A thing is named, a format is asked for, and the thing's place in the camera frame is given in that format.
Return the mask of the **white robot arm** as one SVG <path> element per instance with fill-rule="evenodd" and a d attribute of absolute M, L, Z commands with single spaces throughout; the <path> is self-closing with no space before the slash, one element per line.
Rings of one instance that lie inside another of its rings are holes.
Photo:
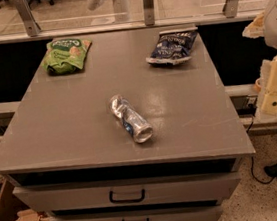
<path fill-rule="evenodd" d="M 263 37 L 265 44 L 277 49 L 277 0 L 270 0 L 265 11 L 244 28 L 243 37 Z M 272 60 L 263 60 L 260 67 L 260 92 L 256 118 L 277 117 L 277 54 Z"/>

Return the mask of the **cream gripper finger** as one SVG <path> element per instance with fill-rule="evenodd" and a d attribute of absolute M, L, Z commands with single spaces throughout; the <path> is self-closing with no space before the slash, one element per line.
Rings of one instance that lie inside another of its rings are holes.
<path fill-rule="evenodd" d="M 264 14 L 261 13 L 245 27 L 242 32 L 243 37 L 257 39 L 264 36 Z"/>

